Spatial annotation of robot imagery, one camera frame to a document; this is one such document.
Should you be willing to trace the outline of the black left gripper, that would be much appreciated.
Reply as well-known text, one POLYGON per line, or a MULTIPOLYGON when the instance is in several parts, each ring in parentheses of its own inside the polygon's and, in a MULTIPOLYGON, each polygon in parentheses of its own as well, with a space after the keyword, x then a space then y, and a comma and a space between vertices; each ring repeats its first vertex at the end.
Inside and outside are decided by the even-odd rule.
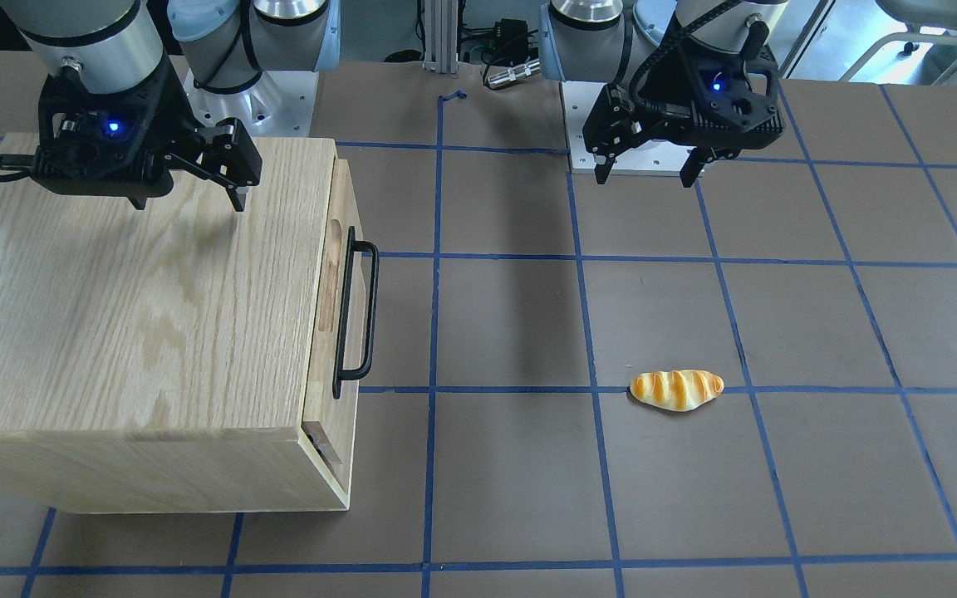
POLYGON ((705 165, 769 147, 783 135, 781 79, 766 37, 748 35, 729 53, 684 39, 650 68, 636 92, 627 73, 605 83, 582 125, 603 185, 616 161, 649 141, 691 147, 680 182, 691 189, 705 165))

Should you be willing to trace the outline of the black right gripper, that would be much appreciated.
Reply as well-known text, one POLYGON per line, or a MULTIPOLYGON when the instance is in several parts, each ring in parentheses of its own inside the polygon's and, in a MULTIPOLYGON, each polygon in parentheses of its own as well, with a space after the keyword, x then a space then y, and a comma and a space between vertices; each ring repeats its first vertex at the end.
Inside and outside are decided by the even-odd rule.
POLYGON ((136 211, 169 194, 175 170, 223 186, 236 213, 263 161, 243 122, 201 125, 171 61, 163 60, 129 90, 95 94, 81 66, 65 60, 43 83, 37 151, 30 177, 56 194, 122 197, 136 211))

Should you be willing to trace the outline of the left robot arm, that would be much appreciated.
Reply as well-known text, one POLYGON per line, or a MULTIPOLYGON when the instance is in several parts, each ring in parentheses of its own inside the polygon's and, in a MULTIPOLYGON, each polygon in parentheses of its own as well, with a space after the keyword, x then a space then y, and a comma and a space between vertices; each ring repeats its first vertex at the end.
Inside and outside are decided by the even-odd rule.
POLYGON ((542 74, 599 83, 582 125, 603 184, 650 141, 689 149, 680 181, 783 135, 779 65, 768 39, 785 1, 680 1, 664 26, 652 1, 551 1, 538 30, 542 74))

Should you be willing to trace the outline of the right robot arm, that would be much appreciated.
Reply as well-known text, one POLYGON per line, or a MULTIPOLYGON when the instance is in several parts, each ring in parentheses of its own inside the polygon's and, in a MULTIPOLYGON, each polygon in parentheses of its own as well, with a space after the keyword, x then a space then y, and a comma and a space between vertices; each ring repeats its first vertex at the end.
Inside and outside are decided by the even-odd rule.
POLYGON ((4 181, 54 194, 119 197, 136 209, 169 194, 175 171, 225 190, 237 212, 262 178, 255 137, 293 102, 274 73, 331 71, 341 59, 338 1, 169 1, 174 70, 145 1, 4 1, 48 69, 34 155, 0 158, 4 181))

